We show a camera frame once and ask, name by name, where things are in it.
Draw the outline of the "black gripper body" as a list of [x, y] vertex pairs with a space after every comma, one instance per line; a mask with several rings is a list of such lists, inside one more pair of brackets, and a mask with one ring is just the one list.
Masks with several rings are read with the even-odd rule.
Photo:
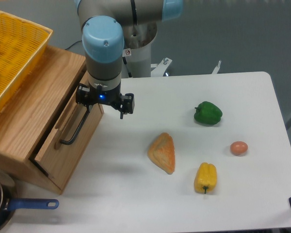
[[111, 90], [103, 90], [102, 88], [94, 88], [91, 85], [89, 92], [89, 105], [96, 103], [109, 105], [112, 107], [120, 107], [121, 105], [121, 84]]

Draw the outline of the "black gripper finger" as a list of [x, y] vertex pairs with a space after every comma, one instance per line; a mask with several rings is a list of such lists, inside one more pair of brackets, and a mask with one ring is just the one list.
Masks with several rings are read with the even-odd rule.
[[97, 101], [94, 99], [89, 86], [82, 83], [78, 85], [76, 90], [76, 103], [82, 104], [86, 107], [87, 112], [91, 112]]
[[111, 103], [111, 107], [120, 112], [120, 119], [123, 119], [124, 115], [133, 114], [134, 106], [135, 102], [133, 93], [126, 93], [125, 95], [119, 94], [119, 96]]

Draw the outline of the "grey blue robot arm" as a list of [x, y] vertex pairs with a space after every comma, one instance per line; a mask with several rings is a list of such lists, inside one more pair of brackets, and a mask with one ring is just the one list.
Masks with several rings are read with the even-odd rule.
[[88, 85], [79, 84], [76, 103], [113, 107], [120, 115], [132, 114], [134, 95], [121, 94], [124, 29], [177, 18], [181, 0], [77, 0]]

